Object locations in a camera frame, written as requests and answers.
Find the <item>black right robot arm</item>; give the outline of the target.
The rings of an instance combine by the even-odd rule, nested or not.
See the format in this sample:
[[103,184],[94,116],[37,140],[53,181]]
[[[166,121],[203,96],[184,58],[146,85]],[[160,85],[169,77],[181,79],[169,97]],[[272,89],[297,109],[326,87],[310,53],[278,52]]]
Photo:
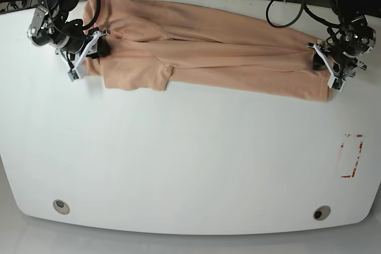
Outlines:
[[79,0],[38,0],[28,37],[36,46],[52,45],[68,61],[85,52],[85,46],[99,31],[95,27],[101,12],[101,0],[95,0],[95,12],[90,20],[68,21],[69,12]]

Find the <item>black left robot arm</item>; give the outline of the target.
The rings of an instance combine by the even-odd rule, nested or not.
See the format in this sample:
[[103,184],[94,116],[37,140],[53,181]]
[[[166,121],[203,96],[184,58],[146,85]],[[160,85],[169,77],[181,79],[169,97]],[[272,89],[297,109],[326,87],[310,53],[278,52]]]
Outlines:
[[334,70],[353,70],[358,65],[357,56],[370,52],[376,44],[376,31],[366,20],[366,0],[329,1],[339,19],[338,34],[330,34]]

